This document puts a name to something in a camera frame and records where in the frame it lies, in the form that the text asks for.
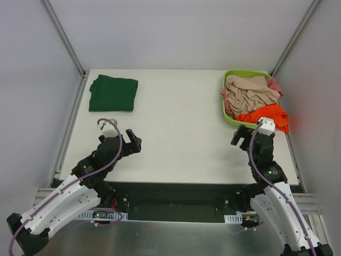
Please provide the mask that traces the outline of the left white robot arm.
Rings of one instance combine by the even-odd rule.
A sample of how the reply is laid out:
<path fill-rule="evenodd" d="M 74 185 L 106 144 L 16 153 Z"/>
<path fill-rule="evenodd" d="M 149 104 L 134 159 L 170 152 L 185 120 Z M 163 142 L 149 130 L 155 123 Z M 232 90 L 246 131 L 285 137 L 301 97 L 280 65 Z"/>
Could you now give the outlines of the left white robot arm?
<path fill-rule="evenodd" d="M 95 226 L 104 225 L 98 220 L 107 212 L 114 217 L 112 224 L 123 220 L 124 215 L 112 209 L 118 196 L 104 179 L 118 160 L 142 149 L 142 140 L 131 129 L 126 133 L 129 143 L 120 135 L 101 135 L 97 149 L 80 160 L 54 191 L 31 210 L 7 218 L 11 242 L 17 242 L 24 255 L 40 252 L 62 227 L 87 210 L 99 212 L 92 221 Z"/>

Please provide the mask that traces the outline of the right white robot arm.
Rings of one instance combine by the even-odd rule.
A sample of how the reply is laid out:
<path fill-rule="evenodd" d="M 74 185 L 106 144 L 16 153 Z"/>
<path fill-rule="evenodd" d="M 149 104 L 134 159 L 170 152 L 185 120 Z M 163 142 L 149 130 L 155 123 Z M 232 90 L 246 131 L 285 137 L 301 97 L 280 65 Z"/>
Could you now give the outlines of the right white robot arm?
<path fill-rule="evenodd" d="M 274 123 L 259 121 L 255 129 L 240 125 L 231 140 L 241 142 L 247 152 L 255 183 L 244 186 L 230 200 L 236 211 L 255 211 L 261 221 L 282 242 L 282 255 L 333 255 L 329 244 L 323 244 L 303 217 L 287 182 L 287 177 L 273 159 Z"/>

